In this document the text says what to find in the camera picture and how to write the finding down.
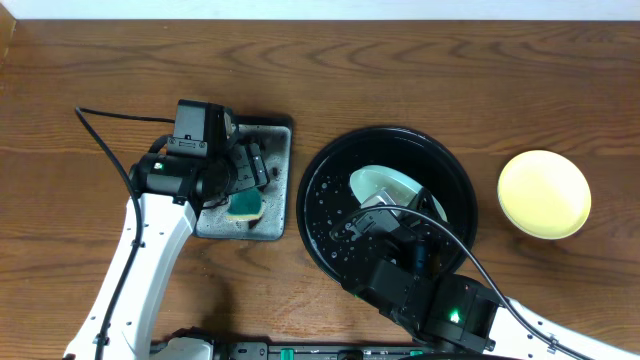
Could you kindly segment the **green scrub sponge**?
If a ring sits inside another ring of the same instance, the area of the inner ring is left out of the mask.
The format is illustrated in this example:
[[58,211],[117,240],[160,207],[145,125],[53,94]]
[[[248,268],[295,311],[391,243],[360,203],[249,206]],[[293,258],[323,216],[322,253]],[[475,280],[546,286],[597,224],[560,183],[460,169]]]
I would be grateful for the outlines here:
[[231,196],[226,218],[230,221],[254,221],[261,218],[263,213],[262,193],[252,188]]

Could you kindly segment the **yellow plate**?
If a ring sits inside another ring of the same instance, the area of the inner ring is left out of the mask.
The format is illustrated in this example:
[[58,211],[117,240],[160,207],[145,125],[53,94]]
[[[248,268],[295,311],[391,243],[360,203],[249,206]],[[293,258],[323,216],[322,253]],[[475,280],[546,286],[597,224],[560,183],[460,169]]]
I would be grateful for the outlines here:
[[497,197],[514,226],[545,240],[578,232],[592,204],[581,170],[566,157],[547,150],[526,151],[509,160],[498,177]]

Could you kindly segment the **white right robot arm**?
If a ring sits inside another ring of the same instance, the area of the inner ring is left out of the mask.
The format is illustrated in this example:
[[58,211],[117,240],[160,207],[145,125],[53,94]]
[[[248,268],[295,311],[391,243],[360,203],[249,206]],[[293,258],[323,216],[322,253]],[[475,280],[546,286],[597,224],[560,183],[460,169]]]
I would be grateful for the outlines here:
[[632,353],[555,324],[479,283],[428,263],[444,244],[469,248],[445,222],[387,212],[334,227],[330,238],[355,243],[338,278],[414,341],[455,355],[527,359],[630,359]]

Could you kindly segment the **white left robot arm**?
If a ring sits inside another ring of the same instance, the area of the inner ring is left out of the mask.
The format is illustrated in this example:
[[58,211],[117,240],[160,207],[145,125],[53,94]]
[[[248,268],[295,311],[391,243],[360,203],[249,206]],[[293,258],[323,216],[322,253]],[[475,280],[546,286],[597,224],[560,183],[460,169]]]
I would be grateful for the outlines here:
[[149,152],[135,163],[121,238],[97,298],[64,351],[67,359],[206,359],[205,340],[173,341],[158,353],[151,335],[177,257],[190,236],[247,239],[265,202],[237,201],[268,185],[262,150],[236,144],[222,153]]

